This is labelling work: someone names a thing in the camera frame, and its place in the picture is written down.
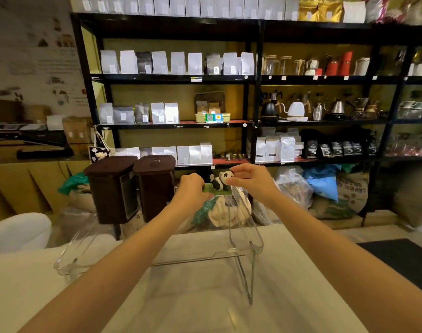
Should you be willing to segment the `clear acrylic display stand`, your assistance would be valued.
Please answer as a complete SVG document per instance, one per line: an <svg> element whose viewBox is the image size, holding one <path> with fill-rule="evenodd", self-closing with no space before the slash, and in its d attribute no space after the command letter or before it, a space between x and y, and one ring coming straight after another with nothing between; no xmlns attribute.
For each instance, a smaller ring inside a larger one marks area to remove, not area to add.
<svg viewBox="0 0 422 333"><path fill-rule="evenodd" d="M251 213L251 204L240 188L232 187L232 195L239 205L242 201ZM82 227L63 246L63 252L54 263L57 274L72 282L107 253L119 245L114 236L101 233L96 214L88 217L88 226ZM253 304L254 269L264 241L252 218L247 227L200 231L186 219L153 260L151 267L230 259L236 263L249 303Z"/></svg>

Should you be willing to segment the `person's right hand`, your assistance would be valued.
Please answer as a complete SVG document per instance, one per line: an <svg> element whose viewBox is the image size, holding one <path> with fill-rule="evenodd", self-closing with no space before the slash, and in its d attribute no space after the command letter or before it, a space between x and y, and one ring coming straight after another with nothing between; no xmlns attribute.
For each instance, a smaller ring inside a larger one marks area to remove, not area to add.
<svg viewBox="0 0 422 333"><path fill-rule="evenodd" d="M230 168L234 177L248 179L248 188L243 188L257 201L269 209L286 196L278 189L268 169L264 166L243 163Z"/></svg>

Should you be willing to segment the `row of black coffee packets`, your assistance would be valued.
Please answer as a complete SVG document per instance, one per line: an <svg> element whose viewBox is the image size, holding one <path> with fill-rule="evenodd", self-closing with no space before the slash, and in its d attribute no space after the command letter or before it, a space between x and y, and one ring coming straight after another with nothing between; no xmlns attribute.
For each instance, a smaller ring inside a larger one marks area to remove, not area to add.
<svg viewBox="0 0 422 333"><path fill-rule="evenodd" d="M371 140L308 140L304 142L304 159L326 159L334 157L374 157L377 147Z"/></svg>

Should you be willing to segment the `person's right forearm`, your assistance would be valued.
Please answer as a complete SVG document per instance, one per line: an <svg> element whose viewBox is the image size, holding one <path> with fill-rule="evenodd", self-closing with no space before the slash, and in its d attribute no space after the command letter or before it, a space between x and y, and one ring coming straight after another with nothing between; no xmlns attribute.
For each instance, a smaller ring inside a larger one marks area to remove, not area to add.
<svg viewBox="0 0 422 333"><path fill-rule="evenodd" d="M264 200L369 333L422 333L422 290L279 191Z"/></svg>

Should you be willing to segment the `gold coffee packet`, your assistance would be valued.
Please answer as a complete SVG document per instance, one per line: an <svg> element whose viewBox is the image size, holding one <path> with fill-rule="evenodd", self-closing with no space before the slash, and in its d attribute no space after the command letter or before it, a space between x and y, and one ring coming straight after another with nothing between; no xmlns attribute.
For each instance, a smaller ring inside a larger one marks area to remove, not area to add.
<svg viewBox="0 0 422 333"><path fill-rule="evenodd" d="M319 22L341 22L343 4L341 1L322 0L318 3Z"/></svg>
<svg viewBox="0 0 422 333"><path fill-rule="evenodd" d="M298 8L298 21L319 21L319 0L300 0Z"/></svg>

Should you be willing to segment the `white packets with black label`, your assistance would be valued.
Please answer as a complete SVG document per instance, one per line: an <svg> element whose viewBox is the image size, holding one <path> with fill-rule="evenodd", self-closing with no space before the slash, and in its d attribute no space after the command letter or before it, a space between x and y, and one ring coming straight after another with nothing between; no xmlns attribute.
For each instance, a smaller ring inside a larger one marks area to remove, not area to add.
<svg viewBox="0 0 422 333"><path fill-rule="evenodd" d="M303 148L300 136L257 137L254 161L256 164L297 162Z"/></svg>

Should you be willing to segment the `black floor mat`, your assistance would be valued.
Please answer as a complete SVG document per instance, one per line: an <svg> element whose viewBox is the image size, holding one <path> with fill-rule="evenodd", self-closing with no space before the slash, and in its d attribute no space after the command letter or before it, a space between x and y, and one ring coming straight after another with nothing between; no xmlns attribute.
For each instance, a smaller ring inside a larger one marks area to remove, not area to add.
<svg viewBox="0 0 422 333"><path fill-rule="evenodd" d="M422 290L422 247L409 239L358 243Z"/></svg>

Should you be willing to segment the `pink and silver packet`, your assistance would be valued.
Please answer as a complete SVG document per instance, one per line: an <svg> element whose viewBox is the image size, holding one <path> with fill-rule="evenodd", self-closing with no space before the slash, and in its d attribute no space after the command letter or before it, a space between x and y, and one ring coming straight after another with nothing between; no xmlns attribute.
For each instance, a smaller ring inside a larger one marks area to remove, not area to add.
<svg viewBox="0 0 422 333"><path fill-rule="evenodd" d="M365 22L382 23L384 21L389 0L364 0L365 1Z"/></svg>

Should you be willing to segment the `red coffee pots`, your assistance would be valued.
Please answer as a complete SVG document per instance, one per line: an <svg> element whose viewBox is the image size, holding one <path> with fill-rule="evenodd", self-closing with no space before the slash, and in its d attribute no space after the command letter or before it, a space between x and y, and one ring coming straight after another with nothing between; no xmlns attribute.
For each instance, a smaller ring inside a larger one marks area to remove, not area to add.
<svg viewBox="0 0 422 333"><path fill-rule="evenodd" d="M326 56L325 75L326 76L349 76L353 51L347 51L340 57L333 55Z"/></svg>

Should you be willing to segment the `row of white and grey packets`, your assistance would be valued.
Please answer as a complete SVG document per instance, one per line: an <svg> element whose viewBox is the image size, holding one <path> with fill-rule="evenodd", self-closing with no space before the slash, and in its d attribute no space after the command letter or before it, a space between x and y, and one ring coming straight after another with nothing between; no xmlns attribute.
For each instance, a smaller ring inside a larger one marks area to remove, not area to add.
<svg viewBox="0 0 422 333"><path fill-rule="evenodd" d="M226 52L185 53L183 51L101 50L101 70L104 74L161 74L161 75L228 75L254 76L256 66L253 53Z"/></svg>

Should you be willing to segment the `black gooseneck kettle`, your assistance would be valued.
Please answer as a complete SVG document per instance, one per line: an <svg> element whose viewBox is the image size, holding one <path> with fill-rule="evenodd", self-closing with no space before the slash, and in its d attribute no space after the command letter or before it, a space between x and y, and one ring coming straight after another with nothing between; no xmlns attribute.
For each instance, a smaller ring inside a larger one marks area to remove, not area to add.
<svg viewBox="0 0 422 333"><path fill-rule="evenodd" d="M260 120L262 123L277 123L280 118L280 113L285 112L285 104L278 100L278 97L283 99L283 93L281 91L275 91L272 93L263 93L262 99L268 99L262 105Z"/></svg>

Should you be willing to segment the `glass coffee maker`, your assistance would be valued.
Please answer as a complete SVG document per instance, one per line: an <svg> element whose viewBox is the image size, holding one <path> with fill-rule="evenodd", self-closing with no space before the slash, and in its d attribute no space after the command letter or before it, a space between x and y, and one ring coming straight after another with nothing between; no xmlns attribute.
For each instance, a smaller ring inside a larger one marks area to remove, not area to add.
<svg viewBox="0 0 422 333"><path fill-rule="evenodd" d="M357 98L354 102L354 110L351 114L353 120L365 120L369 119L367 113L365 113L365 108L369 102L369 98Z"/></svg>

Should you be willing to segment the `white ceramic pitcher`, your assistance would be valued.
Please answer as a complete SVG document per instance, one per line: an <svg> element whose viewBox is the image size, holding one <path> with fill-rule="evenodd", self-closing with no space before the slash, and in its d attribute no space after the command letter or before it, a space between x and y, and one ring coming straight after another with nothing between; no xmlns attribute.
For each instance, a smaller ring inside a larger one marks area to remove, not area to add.
<svg viewBox="0 0 422 333"><path fill-rule="evenodd" d="M355 63L355 69L353 72L354 76L366 76L369 68L370 58L362 57L359 58Z"/></svg>

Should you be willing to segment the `green plastic bag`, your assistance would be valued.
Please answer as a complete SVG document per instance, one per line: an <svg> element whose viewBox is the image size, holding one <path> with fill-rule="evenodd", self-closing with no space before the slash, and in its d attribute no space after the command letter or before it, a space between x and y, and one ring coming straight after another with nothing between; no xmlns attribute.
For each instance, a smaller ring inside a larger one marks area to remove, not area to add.
<svg viewBox="0 0 422 333"><path fill-rule="evenodd" d="M70 192L72 190L77 190L79 185L88 184L88 177L83 172L79 172L66 179L66 181L58 188L58 193L62 195L70 195Z"/></svg>

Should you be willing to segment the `black metal shelving unit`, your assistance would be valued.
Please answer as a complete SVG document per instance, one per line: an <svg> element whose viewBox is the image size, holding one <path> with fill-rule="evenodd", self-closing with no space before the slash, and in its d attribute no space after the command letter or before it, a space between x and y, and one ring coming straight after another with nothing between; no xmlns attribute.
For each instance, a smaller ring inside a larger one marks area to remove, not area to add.
<svg viewBox="0 0 422 333"><path fill-rule="evenodd" d="M376 175L384 162L422 161L422 156L384 156L391 128L396 124L422 124L422 119L397 119L402 89L405 85L422 85L421 76L408 76L415 49L422 46L422 26L395 23L332 23L305 21L240 20L216 18L191 18L167 16L117 15L97 13L70 13L70 19L80 59L82 76L92 120L97 130L111 130L114 146L121 147L119 130L122 129L161 129L161 125L106 125L99 123L96 99L92 82L102 83L107 100L112 100L111 85L180 85L195 82L211 85L242 85L242 121L251 123L252 138L263 125L273 126L272 122L259 121L260 92L262 85L362 85L363 94L369 94L372 85L396 85L391 108L386 119L351 121L355 124L385 124L381 144L376 156L358 157L359 162L373 162L371 189L374 189ZM90 72L82 28L90 32L97 44L97 51L104 47L106 38L160 39L190 41L201 38L205 41L245 42L251 51L256 43L256 53L263 53L264 43L297 44L357 44L372 46L371 61L365 76L266 76L262 75L262 62L258 61L254 75L158 75L158 74L94 74ZM406 54L398 76L377 76L373 68L382 46L405 46Z"/></svg>

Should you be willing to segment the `panda figurine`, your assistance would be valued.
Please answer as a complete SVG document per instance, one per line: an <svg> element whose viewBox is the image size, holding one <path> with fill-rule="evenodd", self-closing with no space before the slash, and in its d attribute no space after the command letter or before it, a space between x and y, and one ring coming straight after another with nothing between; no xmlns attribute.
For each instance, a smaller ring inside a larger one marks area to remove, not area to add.
<svg viewBox="0 0 422 333"><path fill-rule="evenodd" d="M218 195L232 195L232 188L230 185L226 185L226 178L234 177L232 171L221 171L218 175L211 173L209 180L206 182L206 189L214 196Z"/></svg>

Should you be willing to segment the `row of tall white packets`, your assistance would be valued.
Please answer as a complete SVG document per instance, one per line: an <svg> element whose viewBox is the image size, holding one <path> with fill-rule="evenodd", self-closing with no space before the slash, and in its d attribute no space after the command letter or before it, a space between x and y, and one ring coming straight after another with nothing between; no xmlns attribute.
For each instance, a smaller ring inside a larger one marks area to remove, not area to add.
<svg viewBox="0 0 422 333"><path fill-rule="evenodd" d="M298 20L300 0L70 0L75 12L194 18Z"/></svg>

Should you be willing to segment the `person's left hand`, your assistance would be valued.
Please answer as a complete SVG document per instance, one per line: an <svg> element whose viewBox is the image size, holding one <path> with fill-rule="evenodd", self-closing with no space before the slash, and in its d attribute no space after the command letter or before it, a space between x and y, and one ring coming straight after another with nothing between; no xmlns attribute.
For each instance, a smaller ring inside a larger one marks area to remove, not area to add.
<svg viewBox="0 0 422 333"><path fill-rule="evenodd" d="M183 175L170 202L176 212L189 217L203 207L206 201L214 198L212 193L204 192L204 180L197 174Z"/></svg>

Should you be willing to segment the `row of short white packets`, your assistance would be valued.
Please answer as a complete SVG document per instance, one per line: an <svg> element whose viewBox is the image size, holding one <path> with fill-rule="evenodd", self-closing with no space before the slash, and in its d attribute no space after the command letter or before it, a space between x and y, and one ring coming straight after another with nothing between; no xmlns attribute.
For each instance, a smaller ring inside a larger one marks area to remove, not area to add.
<svg viewBox="0 0 422 333"><path fill-rule="evenodd" d="M212 166L213 148L210 142L201 142L199 145L186 146L155 146L155 147L127 147L111 150L112 156L162 156L174 157L176 166Z"/></svg>

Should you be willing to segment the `white chair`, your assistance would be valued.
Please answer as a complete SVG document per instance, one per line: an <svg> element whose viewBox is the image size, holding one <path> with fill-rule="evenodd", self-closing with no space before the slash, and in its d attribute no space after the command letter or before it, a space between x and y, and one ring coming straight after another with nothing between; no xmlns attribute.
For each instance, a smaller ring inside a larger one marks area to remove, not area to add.
<svg viewBox="0 0 422 333"><path fill-rule="evenodd" d="M52 222L42 213L22 213L0 221L0 254L45 249Z"/></svg>

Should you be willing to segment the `cow pattern tote bag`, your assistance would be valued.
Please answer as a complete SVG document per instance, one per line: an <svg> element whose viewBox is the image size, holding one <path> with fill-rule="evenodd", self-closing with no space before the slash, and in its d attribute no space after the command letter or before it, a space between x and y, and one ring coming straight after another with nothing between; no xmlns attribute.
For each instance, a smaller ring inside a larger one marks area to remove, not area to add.
<svg viewBox="0 0 422 333"><path fill-rule="evenodd" d="M93 145L88 146L88 156L90 164L98 162L111 155L111 149L108 147L103 134L93 129Z"/></svg>

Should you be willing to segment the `group of glass jars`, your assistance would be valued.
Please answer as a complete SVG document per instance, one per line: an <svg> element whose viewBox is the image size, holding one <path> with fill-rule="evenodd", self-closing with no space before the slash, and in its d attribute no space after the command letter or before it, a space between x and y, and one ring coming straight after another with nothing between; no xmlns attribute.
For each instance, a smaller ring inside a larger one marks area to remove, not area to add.
<svg viewBox="0 0 422 333"><path fill-rule="evenodd" d="M306 61L292 56L264 55L262 75L300 76L304 74Z"/></svg>

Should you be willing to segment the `wide grey coffee packet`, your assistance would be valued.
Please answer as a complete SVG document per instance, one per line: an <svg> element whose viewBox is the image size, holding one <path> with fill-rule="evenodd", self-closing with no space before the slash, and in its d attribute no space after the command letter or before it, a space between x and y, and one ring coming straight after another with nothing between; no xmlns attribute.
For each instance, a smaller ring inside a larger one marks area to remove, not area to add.
<svg viewBox="0 0 422 333"><path fill-rule="evenodd" d="M135 114L133 106L113 106L113 121L118 125L134 125Z"/></svg>

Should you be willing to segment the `white gooseneck kettle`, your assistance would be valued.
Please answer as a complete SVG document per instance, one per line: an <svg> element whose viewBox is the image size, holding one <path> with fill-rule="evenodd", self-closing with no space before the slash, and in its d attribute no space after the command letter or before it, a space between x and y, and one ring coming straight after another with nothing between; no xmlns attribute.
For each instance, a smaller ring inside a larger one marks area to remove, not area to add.
<svg viewBox="0 0 422 333"><path fill-rule="evenodd" d="M305 107L304 104L300 101L292 102L289 106L288 110L286 110L285 104L280 102L280 109L279 111L282 113L286 113L286 118L279 117L278 121L280 122L307 122L308 117L305 116Z"/></svg>

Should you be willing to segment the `person's left forearm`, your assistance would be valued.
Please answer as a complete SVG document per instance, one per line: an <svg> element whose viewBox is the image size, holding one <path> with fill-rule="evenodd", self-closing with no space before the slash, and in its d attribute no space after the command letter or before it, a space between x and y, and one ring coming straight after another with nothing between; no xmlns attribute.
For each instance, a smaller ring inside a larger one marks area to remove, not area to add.
<svg viewBox="0 0 422 333"><path fill-rule="evenodd" d="M101 333L179 226L203 201L172 201L32 317L18 333Z"/></svg>

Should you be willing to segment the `small brown plastic bin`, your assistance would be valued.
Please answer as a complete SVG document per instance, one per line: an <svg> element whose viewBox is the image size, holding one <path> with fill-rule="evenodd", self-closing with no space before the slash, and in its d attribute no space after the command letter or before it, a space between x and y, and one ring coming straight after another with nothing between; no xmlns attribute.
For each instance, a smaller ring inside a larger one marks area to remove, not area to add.
<svg viewBox="0 0 422 333"><path fill-rule="evenodd" d="M135 162L133 171L138 177L143 220L149 223L175 194L175 158L172 155L143 156Z"/></svg>

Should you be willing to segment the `clear plastic bag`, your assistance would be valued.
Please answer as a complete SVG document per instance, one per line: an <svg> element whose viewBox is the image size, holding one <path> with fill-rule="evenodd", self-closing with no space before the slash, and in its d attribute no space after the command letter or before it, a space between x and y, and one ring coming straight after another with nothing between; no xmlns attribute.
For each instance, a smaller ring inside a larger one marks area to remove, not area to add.
<svg viewBox="0 0 422 333"><path fill-rule="evenodd" d="M300 166L279 167L275 183L282 193L308 210L313 203L314 190L303 177L303 174L304 170Z"/></svg>

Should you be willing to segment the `burlap coffee sack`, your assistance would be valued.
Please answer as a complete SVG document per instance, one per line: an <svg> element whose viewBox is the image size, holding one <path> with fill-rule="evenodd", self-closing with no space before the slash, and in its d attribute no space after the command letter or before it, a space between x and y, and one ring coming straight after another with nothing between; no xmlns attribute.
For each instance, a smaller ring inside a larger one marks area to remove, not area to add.
<svg viewBox="0 0 422 333"><path fill-rule="evenodd" d="M368 200L369 173L345 173L336 175L338 200L313 195L309 213L320 220L350 219L363 210Z"/></svg>

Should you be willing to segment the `dark grey coffee packet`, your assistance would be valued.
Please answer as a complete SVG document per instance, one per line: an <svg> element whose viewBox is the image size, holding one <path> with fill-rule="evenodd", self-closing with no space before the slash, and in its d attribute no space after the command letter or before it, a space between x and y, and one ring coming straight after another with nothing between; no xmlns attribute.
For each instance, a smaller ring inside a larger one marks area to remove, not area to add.
<svg viewBox="0 0 422 333"><path fill-rule="evenodd" d="M136 124L149 124L150 123L150 114L149 114L149 104L146 103L136 103L134 106L134 116Z"/></svg>

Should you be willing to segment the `wide white packet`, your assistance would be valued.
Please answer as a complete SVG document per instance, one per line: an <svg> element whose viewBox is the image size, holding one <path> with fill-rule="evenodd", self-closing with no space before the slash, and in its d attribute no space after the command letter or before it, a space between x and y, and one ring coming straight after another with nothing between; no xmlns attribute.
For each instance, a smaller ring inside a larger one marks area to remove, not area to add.
<svg viewBox="0 0 422 333"><path fill-rule="evenodd" d="M343 23L365 23L366 18L366 5L365 1L358 2L343 2Z"/></svg>

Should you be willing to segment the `white cups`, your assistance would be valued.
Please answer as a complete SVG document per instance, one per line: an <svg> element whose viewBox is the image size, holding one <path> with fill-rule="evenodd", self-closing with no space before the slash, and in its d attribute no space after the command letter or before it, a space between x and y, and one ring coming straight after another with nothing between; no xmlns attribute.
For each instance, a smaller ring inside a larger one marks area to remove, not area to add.
<svg viewBox="0 0 422 333"><path fill-rule="evenodd" d="M422 102L404 101L397 109L397 119L421 119Z"/></svg>

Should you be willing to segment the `white coffee packet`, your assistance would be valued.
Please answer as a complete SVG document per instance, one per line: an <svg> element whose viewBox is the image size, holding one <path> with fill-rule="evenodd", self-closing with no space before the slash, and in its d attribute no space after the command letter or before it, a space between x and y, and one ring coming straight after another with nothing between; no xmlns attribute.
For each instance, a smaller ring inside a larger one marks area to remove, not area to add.
<svg viewBox="0 0 422 333"><path fill-rule="evenodd" d="M153 124L165 124L165 106L163 102L151 103L151 115Z"/></svg>
<svg viewBox="0 0 422 333"><path fill-rule="evenodd" d="M111 102L101 103L98 107L100 124L113 125L113 104Z"/></svg>
<svg viewBox="0 0 422 333"><path fill-rule="evenodd" d="M178 124L179 119L179 107L176 102L166 102L165 107L165 123L166 124Z"/></svg>

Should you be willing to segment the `brown wooden tray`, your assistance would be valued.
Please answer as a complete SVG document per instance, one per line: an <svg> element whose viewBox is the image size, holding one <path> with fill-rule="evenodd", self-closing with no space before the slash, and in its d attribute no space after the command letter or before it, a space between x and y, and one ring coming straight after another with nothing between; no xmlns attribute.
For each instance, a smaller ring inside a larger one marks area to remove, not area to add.
<svg viewBox="0 0 422 333"><path fill-rule="evenodd" d="M196 114L202 113L226 113L225 94L223 91L211 91L197 93L194 96L194 111Z"/></svg>

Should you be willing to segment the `large brown plastic bin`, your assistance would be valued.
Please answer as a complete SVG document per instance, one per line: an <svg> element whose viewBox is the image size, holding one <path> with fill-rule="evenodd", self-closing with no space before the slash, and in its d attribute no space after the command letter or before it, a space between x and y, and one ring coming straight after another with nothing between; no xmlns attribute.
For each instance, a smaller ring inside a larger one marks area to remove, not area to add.
<svg viewBox="0 0 422 333"><path fill-rule="evenodd" d="M85 170L99 223L128 223L138 212L138 180L133 171L137 156L112 156Z"/></svg>

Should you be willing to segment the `green tray with small boxes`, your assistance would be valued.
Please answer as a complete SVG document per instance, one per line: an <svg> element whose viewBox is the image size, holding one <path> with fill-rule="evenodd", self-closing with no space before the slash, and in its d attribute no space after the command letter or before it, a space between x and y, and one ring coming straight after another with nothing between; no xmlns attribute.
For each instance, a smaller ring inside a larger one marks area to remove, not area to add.
<svg viewBox="0 0 422 333"><path fill-rule="evenodd" d="M226 112L224 101L198 100L195 104L196 123L230 123L230 113Z"/></svg>

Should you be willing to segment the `blue plastic bag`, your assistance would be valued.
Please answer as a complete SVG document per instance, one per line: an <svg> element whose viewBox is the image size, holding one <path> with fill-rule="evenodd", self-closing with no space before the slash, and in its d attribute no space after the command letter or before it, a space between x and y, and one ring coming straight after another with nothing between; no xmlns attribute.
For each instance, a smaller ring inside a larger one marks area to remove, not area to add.
<svg viewBox="0 0 422 333"><path fill-rule="evenodd" d="M336 174L340 170L340 164L323 164L304 169L303 177L312 187L314 194L338 201Z"/></svg>

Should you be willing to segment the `steel gooseneck kettle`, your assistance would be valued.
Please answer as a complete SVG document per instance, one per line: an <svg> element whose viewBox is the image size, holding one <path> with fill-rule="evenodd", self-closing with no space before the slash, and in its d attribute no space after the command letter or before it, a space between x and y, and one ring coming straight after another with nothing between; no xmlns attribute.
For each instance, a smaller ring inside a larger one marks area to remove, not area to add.
<svg viewBox="0 0 422 333"><path fill-rule="evenodd" d="M325 120L327 121L344 121L348 117L345 112L346 101L336 99L329 112L325 115Z"/></svg>

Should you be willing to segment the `black counter device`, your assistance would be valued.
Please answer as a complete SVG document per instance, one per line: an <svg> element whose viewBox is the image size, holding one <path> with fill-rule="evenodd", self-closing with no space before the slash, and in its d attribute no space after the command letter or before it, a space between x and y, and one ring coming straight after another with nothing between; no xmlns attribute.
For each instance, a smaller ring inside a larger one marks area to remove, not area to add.
<svg viewBox="0 0 422 333"><path fill-rule="evenodd" d="M74 156L74 151L70 147L49 150L19 150L16 152L16 158L18 160L42 160L72 156Z"/></svg>

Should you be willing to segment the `white cloth sack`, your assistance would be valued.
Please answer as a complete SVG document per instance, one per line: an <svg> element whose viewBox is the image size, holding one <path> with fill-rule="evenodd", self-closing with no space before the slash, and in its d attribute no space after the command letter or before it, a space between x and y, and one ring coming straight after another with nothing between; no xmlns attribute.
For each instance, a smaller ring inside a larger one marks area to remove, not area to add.
<svg viewBox="0 0 422 333"><path fill-rule="evenodd" d="M243 201L239 205L233 196L218 195L194 214L192 226L200 231L235 229L247 227L250 220L250 210Z"/></svg>

